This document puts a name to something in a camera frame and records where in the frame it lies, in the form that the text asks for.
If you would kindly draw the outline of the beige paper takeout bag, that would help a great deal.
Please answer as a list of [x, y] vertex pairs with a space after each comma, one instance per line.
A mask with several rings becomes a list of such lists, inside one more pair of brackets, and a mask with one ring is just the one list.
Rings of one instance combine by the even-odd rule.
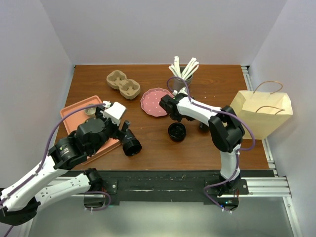
[[280, 89], [272, 92], [240, 90], [230, 106], [250, 128], [256, 140], [263, 140], [283, 125], [292, 115], [291, 100]]

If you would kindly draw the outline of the stack of black cups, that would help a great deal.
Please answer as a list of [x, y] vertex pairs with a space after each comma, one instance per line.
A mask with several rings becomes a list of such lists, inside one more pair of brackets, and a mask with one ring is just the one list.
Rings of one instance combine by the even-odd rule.
[[142, 150], [142, 145], [139, 140], [135, 137], [130, 129], [126, 130], [125, 137], [122, 141], [122, 148], [124, 154], [128, 157], [134, 156]]

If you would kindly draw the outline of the black takeout coffee cup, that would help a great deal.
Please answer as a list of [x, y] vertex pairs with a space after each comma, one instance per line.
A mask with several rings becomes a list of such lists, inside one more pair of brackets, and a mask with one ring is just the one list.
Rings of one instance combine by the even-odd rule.
[[198, 126], [199, 130], [202, 132], [202, 133], [208, 133], [210, 130], [209, 130], [209, 126], [206, 125], [205, 123], [203, 122], [200, 122], [199, 123], [199, 126]]

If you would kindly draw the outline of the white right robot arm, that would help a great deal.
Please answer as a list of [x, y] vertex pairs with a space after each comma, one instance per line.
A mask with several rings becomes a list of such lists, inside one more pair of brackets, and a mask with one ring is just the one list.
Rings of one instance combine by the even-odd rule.
[[197, 120], [209, 128], [212, 142], [221, 157], [220, 182], [210, 187], [217, 187], [226, 194], [235, 191], [240, 180], [239, 151], [245, 131], [234, 110], [229, 106], [220, 108], [206, 105], [184, 93], [174, 97], [165, 95], [159, 105], [172, 120]]

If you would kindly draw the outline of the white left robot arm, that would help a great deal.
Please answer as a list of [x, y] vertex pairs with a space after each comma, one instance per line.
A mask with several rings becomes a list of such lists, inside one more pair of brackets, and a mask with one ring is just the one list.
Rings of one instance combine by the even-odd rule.
[[66, 174], [76, 165], [95, 154], [110, 138], [123, 142], [126, 155], [131, 154], [129, 121], [122, 127], [110, 118], [91, 118], [79, 125], [68, 137], [49, 149], [45, 161], [12, 186], [0, 191], [0, 221], [11, 226], [22, 225], [48, 206], [76, 194], [105, 196], [107, 208], [111, 196], [95, 168], [89, 168], [71, 180], [49, 186], [55, 178]]

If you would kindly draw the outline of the beige cardboard cup carrier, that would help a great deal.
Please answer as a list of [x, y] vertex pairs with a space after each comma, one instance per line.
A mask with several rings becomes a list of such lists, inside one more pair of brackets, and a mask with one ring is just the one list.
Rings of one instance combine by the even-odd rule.
[[108, 86], [118, 90], [125, 99], [132, 100], [140, 94], [140, 84], [133, 79], [128, 79], [120, 70], [108, 74], [106, 82]]

